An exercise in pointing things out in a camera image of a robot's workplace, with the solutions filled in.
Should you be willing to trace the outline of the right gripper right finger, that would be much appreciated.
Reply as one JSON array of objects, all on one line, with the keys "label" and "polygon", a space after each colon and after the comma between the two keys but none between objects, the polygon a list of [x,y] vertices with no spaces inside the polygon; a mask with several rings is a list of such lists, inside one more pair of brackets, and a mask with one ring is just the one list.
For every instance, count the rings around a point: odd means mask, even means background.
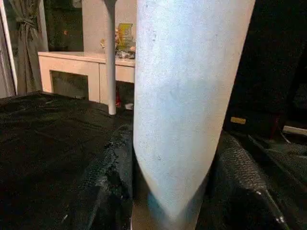
[{"label": "right gripper right finger", "polygon": [[209,171],[198,230],[289,230],[252,156],[223,131]]}]

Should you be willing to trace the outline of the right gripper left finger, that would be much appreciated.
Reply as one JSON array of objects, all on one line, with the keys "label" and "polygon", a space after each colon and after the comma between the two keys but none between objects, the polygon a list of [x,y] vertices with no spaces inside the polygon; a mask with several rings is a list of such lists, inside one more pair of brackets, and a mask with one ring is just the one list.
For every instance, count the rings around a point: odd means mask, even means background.
[{"label": "right gripper left finger", "polygon": [[69,230],[131,229],[132,138],[132,126],[121,126],[86,167],[69,206]]}]

